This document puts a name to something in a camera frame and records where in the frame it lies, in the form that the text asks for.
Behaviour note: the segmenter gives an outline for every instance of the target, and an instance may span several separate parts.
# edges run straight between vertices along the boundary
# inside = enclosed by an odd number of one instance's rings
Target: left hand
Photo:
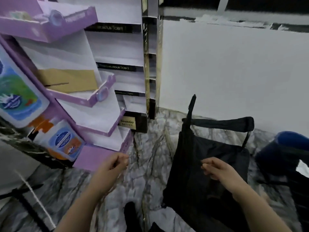
[[[120,173],[126,170],[128,163],[128,155],[115,152],[97,169],[87,189],[91,193],[103,197],[112,188]]]

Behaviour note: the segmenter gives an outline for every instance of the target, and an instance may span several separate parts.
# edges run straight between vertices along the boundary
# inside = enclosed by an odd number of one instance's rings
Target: blue object
[[[267,173],[286,175],[287,171],[295,167],[294,164],[291,166],[291,162],[283,156],[284,152],[287,153],[287,149],[309,151],[309,138],[296,132],[280,132],[271,143],[257,153],[255,160]]]

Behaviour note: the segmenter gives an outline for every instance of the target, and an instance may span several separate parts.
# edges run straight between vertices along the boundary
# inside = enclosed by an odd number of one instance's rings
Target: blue product label
[[[48,145],[56,152],[61,152],[72,158],[76,158],[84,142],[69,127],[63,127],[51,137]]]
[[[42,101],[5,60],[0,59],[0,109],[15,120],[24,120]]]

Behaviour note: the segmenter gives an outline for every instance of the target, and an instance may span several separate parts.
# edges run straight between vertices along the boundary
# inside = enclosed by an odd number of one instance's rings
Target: black backpack
[[[249,231],[239,204],[219,181],[204,175],[201,160],[217,157],[235,168],[247,182],[249,151],[244,148],[254,129],[252,117],[216,121],[192,119],[196,95],[183,119],[162,207],[171,207],[196,232]],[[194,135],[190,126],[248,132],[242,146],[229,145]]]

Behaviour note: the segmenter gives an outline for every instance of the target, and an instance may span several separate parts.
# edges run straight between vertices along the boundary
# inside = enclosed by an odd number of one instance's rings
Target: black shelf edge label
[[[138,92],[130,92],[130,91],[122,91],[122,90],[115,90],[116,94],[121,95],[130,95],[130,96],[136,96],[136,97],[146,97],[145,93],[138,93]]]
[[[112,63],[99,63],[99,62],[96,62],[96,64],[99,69],[112,69],[112,70],[136,72],[136,66],[112,64]]]
[[[95,23],[85,28],[86,31],[134,33],[134,24]]]

